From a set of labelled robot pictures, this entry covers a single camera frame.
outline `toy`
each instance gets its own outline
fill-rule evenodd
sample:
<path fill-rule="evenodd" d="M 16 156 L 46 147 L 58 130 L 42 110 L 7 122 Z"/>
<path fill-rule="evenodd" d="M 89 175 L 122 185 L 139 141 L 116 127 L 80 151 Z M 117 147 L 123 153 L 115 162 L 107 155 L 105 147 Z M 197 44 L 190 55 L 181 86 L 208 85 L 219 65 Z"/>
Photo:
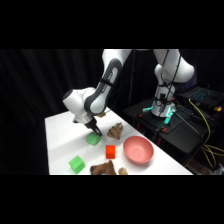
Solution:
<path fill-rule="evenodd" d="M 123 129 L 122 123 L 117 123 L 116 126 L 112 127 L 109 130 L 107 136 L 120 140 L 122 129 Z"/>
<path fill-rule="evenodd" d="M 85 164 L 79 156 L 71 160 L 69 165 L 76 174 L 79 174 L 85 168 Z"/>
<path fill-rule="evenodd" d="M 108 176 L 117 175 L 114 171 L 114 164 L 111 160 L 108 163 L 104 163 L 102 165 L 92 166 L 90 168 L 90 172 L 91 172 L 91 175 L 93 176 L 102 175 L 102 174 L 106 174 Z"/>
<path fill-rule="evenodd" d="M 96 146 L 100 140 L 102 139 L 102 136 L 98 136 L 95 133 L 90 133 L 87 136 L 86 142 L 89 143 L 90 145 Z"/>
<path fill-rule="evenodd" d="M 106 146 L 106 159 L 115 159 L 115 145 Z"/>
<path fill-rule="evenodd" d="M 127 173 L 127 171 L 126 171 L 125 168 L 121 168 L 121 169 L 119 169 L 118 173 L 119 173 L 119 175 L 121 175 L 121 176 L 127 176 L 127 175 L 128 175 L 128 173 Z"/>

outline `red object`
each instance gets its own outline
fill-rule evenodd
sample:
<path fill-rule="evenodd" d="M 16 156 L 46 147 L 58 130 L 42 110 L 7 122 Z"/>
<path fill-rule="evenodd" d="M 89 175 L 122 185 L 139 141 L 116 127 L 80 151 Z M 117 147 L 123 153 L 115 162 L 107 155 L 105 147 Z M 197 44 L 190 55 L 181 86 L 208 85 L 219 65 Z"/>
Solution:
<path fill-rule="evenodd" d="M 106 158 L 115 159 L 115 145 L 106 146 Z"/>
<path fill-rule="evenodd" d="M 162 139 L 159 138 L 159 139 L 157 140 L 157 142 L 156 142 L 156 145 L 157 145 L 158 147 L 160 147 L 160 146 L 161 146 L 161 143 L 162 143 Z"/>
<path fill-rule="evenodd" d="M 147 139 L 139 136 L 128 138 L 123 147 L 127 158 L 137 165 L 148 163 L 154 155 L 152 144 Z"/>
<path fill-rule="evenodd" d="M 140 124 L 137 125 L 136 129 L 140 131 Z"/>

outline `white table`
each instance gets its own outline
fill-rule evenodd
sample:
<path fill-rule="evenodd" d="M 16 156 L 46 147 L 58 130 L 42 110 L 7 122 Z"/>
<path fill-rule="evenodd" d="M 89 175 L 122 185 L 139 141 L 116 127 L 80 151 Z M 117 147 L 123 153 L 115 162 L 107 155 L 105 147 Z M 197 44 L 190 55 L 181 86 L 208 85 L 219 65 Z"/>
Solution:
<path fill-rule="evenodd" d="M 103 118 L 96 118 L 104 136 L 97 146 L 86 143 L 86 137 L 92 130 L 82 124 L 74 124 L 73 119 L 74 115 L 66 112 L 45 120 L 51 175 L 75 175 L 68 163 L 76 156 L 86 165 L 79 175 L 90 175 L 91 166 L 108 162 L 105 158 L 106 145 L 116 146 L 116 159 L 113 163 L 117 173 L 124 167 L 129 175 L 192 175 L 153 143 L 155 153 L 149 164 L 137 166 L 129 162 L 123 152 L 123 142 L 131 136 L 144 136 L 112 111 Z M 124 126 L 121 140 L 109 138 L 108 130 L 120 122 Z"/>

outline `green light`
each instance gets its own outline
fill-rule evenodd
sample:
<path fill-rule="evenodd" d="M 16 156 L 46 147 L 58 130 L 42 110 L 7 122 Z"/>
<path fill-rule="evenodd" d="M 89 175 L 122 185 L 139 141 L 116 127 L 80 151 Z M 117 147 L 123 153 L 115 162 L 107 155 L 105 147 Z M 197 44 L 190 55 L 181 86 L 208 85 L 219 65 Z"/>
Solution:
<path fill-rule="evenodd" d="M 147 109 L 143 109 L 143 112 L 146 112 L 146 111 L 150 111 L 150 110 L 152 110 L 152 109 L 153 109 L 154 104 L 155 104 L 155 101 L 153 102 L 152 107 L 147 108 Z"/>
<path fill-rule="evenodd" d="M 169 107 L 169 110 L 168 110 L 167 115 L 166 115 L 167 118 L 166 118 L 166 120 L 164 122 L 165 124 L 169 124 L 172 115 L 173 115 L 173 111 L 171 110 L 171 107 Z"/>
<path fill-rule="evenodd" d="M 165 123 L 165 124 L 169 124 L 170 119 L 171 119 L 171 117 L 167 117 L 164 123 Z"/>

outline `cube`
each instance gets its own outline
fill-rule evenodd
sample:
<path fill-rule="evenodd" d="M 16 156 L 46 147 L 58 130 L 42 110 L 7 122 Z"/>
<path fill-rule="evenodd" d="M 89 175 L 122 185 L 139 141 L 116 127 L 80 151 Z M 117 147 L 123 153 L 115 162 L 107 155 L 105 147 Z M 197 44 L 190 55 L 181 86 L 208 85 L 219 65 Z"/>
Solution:
<path fill-rule="evenodd" d="M 106 158 L 115 159 L 115 145 L 106 146 Z"/>
<path fill-rule="evenodd" d="M 76 174 L 79 174 L 85 168 L 85 164 L 79 156 L 71 160 L 69 165 Z"/>
<path fill-rule="evenodd" d="M 100 140 L 102 139 L 102 136 L 98 136 L 95 133 L 91 133 L 87 136 L 86 142 L 90 145 L 96 146 Z"/>

